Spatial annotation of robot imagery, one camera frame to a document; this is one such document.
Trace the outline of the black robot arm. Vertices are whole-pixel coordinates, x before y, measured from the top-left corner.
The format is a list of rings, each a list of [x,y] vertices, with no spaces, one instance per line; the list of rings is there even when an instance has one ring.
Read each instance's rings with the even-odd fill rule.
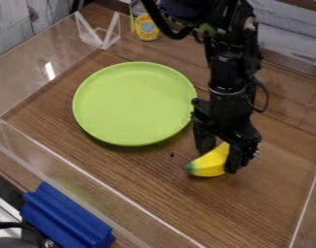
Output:
[[[191,121],[199,153],[218,149],[225,142],[222,171],[233,173],[257,155],[261,135],[252,123],[261,52],[257,43],[257,16],[248,0],[142,0],[146,11],[166,37],[193,36],[205,47],[210,98],[193,99]]]

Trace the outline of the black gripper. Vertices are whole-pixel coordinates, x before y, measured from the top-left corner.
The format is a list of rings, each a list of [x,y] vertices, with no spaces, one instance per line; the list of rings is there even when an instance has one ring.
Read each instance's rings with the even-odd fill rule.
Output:
[[[254,158],[261,135],[252,123],[257,88],[210,87],[207,100],[191,100],[195,148],[206,154],[217,147],[217,138],[227,144],[223,170],[235,173]]]

